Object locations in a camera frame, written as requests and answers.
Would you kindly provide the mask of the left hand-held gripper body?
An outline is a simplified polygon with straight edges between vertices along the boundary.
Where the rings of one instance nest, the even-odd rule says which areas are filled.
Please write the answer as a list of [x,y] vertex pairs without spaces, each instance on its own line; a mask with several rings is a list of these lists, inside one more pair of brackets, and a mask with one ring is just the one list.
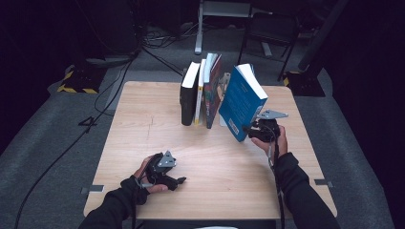
[[155,154],[146,166],[146,175],[152,184],[176,185],[177,181],[168,176],[167,173],[176,166],[175,159],[171,153]]

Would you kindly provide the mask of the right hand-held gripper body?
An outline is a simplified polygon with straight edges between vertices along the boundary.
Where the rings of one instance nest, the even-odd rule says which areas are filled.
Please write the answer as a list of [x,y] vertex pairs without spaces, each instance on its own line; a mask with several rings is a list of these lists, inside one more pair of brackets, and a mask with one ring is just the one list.
[[280,135],[277,118],[284,117],[288,117],[288,114],[265,110],[258,114],[256,120],[252,122],[251,128],[253,131],[249,134],[249,137],[257,137],[263,142],[275,141]]

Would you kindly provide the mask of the bright blue paperback book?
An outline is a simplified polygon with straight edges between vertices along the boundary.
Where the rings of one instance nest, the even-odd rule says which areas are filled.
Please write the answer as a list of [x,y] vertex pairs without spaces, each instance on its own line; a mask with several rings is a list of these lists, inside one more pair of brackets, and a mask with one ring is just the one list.
[[244,141],[251,123],[263,109],[267,94],[251,64],[235,66],[219,114],[238,142]]

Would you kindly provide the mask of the red and blue illustrated book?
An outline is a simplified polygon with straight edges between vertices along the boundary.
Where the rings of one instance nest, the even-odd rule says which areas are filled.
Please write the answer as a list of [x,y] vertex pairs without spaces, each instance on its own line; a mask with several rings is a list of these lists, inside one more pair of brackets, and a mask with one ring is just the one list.
[[203,69],[203,94],[206,111],[206,128],[211,129],[220,104],[218,84],[221,78],[222,56],[209,52]]

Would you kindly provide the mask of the translucent expandable book stand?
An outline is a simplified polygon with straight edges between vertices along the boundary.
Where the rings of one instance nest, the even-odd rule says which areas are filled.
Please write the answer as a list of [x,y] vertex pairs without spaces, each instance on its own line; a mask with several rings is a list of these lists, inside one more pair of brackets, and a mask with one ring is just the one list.
[[[228,86],[230,77],[231,77],[231,73],[224,73],[224,76],[222,77],[222,79],[221,79],[220,82],[219,82],[219,86],[220,86],[220,99],[224,99],[224,95],[225,95],[225,93],[226,93],[226,89],[227,89],[227,86]],[[220,125],[221,125],[222,127],[225,127],[225,126],[226,126],[225,121],[224,121],[224,119],[223,119],[222,116],[220,116]]]

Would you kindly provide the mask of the black hardcover book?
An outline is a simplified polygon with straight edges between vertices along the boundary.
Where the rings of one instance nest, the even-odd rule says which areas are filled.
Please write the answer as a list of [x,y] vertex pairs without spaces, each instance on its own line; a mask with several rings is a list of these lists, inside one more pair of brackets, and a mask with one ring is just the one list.
[[199,70],[200,64],[191,62],[181,83],[181,124],[185,126],[190,126],[194,120],[197,103]]

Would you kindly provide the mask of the thin yellow book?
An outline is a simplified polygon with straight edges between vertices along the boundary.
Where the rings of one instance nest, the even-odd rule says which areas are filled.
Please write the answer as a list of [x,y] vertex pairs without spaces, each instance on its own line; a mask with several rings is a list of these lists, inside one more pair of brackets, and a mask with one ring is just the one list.
[[202,59],[199,68],[199,78],[198,78],[198,90],[197,90],[197,102],[194,117],[194,124],[199,125],[201,121],[201,110],[203,101],[203,82],[204,82],[204,69],[205,69],[206,59]]

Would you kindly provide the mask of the person's left hand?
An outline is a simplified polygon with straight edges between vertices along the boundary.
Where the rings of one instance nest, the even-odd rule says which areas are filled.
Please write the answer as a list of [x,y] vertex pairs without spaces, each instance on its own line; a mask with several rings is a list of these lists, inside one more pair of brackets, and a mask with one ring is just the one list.
[[[150,161],[150,159],[152,158],[152,156],[149,156],[147,158],[145,158],[140,167],[134,172],[134,177],[135,178],[141,178],[143,180],[144,183],[148,183],[148,179],[146,177],[143,176],[144,170],[148,165],[148,162]],[[159,192],[165,192],[168,190],[168,187],[164,184],[156,184],[156,185],[149,185],[146,187],[146,190],[150,193],[150,194],[155,194],[155,193],[159,193]]]

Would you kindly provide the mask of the person's right hand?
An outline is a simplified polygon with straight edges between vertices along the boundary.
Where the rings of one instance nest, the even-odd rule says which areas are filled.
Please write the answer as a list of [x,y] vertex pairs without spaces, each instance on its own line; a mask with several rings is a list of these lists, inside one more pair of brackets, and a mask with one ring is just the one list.
[[[278,137],[278,156],[285,155],[288,152],[288,141],[286,138],[286,131],[284,126],[280,126],[280,135]],[[267,143],[261,141],[257,137],[251,138],[251,141],[260,149],[262,149],[267,156],[271,157],[271,160],[274,160],[275,156],[275,142]]]

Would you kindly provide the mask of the black stand with striped base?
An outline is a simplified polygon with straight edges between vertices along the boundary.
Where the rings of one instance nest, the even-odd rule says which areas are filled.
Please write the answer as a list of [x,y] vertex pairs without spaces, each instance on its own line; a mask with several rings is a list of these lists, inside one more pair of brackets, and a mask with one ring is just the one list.
[[348,2],[349,0],[317,0],[310,5],[310,19],[317,23],[317,33],[298,64],[299,72],[286,72],[283,75],[284,84],[294,96],[325,95],[317,76],[327,60],[328,35]]

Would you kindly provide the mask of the black chair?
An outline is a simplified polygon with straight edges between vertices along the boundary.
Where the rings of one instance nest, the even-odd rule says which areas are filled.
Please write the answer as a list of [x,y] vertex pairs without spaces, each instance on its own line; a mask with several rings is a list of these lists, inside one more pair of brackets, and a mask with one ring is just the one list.
[[248,40],[282,47],[284,51],[279,57],[271,57],[271,60],[283,63],[278,76],[278,81],[280,81],[295,46],[298,33],[299,20],[296,16],[266,12],[253,13],[247,19],[237,64],[242,61],[242,55]]

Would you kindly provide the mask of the black yellow striped base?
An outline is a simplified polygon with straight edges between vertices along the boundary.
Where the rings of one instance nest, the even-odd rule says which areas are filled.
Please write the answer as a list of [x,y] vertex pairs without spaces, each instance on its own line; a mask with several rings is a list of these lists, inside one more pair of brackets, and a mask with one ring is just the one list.
[[59,92],[98,94],[107,70],[105,68],[70,69],[62,79]]

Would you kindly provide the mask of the grey metal desk frame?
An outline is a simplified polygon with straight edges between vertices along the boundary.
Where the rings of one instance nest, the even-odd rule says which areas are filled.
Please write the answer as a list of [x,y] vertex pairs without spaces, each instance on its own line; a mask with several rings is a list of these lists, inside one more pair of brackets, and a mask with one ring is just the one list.
[[199,0],[198,31],[194,54],[199,55],[203,52],[203,19],[206,16],[247,18],[249,9],[248,0]]

